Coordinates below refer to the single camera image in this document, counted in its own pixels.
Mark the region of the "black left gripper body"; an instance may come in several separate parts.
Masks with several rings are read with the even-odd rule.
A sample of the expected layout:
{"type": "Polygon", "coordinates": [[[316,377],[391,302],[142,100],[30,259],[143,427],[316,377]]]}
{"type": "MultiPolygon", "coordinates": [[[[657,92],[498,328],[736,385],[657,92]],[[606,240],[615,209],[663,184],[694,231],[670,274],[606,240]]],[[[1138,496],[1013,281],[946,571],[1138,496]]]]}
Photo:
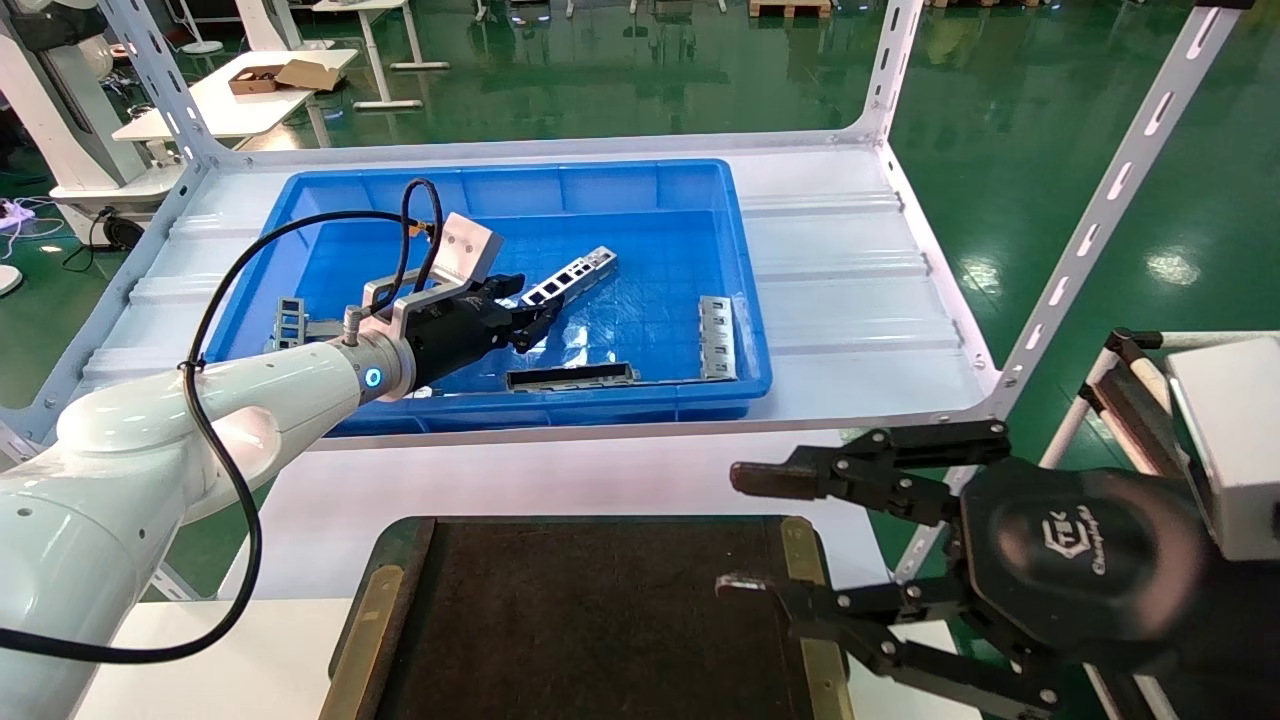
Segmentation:
{"type": "Polygon", "coordinates": [[[431,383],[509,346],[512,309],[485,299],[485,282],[411,314],[404,338],[412,386],[431,383]]]}

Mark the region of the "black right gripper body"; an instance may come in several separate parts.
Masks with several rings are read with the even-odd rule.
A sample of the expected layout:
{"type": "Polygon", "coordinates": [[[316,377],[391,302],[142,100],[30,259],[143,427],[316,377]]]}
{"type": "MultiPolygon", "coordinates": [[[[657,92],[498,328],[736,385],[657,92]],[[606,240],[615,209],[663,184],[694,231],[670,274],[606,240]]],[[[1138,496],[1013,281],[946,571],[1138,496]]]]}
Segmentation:
{"type": "Polygon", "coordinates": [[[1020,641],[1129,671],[1176,656],[1216,561],[1185,487],[1011,457],[974,477],[957,506],[975,606],[1020,641]]]}

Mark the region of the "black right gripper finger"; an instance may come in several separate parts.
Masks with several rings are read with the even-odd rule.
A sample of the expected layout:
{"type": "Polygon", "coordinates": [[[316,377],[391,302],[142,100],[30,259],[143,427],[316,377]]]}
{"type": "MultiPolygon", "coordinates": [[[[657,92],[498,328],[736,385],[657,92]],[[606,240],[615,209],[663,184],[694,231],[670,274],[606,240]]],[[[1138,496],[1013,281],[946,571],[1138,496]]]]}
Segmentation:
{"type": "Polygon", "coordinates": [[[959,519],[960,501],[920,469],[986,466],[1010,455],[1001,421],[876,428],[840,447],[800,445],[782,462],[735,462],[730,483],[751,497],[836,498],[937,527],[959,519]]]}
{"type": "Polygon", "coordinates": [[[1051,682],[1028,674],[1052,657],[1027,643],[1012,644],[1020,667],[1014,671],[893,633],[895,626],[942,621],[970,611],[964,585],[954,578],[847,589],[740,573],[716,580],[717,594],[745,592],[772,594],[792,638],[836,644],[877,676],[1002,719],[1051,719],[1059,711],[1060,696],[1051,682]]]}

